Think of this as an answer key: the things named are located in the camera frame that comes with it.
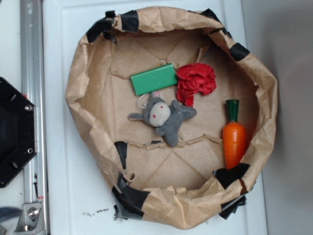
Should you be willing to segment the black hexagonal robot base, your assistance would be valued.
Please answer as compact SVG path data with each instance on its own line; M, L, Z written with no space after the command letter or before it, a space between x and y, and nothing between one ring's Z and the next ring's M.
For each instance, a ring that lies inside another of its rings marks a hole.
M0 187L7 187L36 155L35 106L0 78Z

